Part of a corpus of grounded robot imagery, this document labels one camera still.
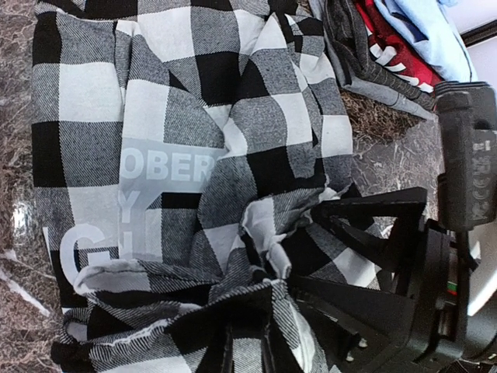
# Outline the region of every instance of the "black and white plaid fabric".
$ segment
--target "black and white plaid fabric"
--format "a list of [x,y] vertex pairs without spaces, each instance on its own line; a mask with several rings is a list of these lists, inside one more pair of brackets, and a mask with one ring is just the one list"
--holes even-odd
[[322,24],[283,0],[47,0],[36,14],[33,177],[64,309],[53,359],[329,372],[285,279],[367,286],[375,268],[308,213],[351,182]]

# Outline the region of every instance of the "marble floor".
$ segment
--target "marble floor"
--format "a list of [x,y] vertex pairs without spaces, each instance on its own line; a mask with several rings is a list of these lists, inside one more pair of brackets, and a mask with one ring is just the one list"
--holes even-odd
[[[0,0],[0,25],[0,372],[59,371],[49,352],[61,313],[31,179],[33,1]],[[435,216],[437,124],[347,93],[343,99],[356,132],[354,177],[363,194],[426,187],[427,213]]]

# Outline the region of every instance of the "light blue shirt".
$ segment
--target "light blue shirt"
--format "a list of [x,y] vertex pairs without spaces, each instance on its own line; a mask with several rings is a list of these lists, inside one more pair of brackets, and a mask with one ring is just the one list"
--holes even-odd
[[436,0],[374,0],[378,10],[419,56],[448,81],[478,80],[461,36]]

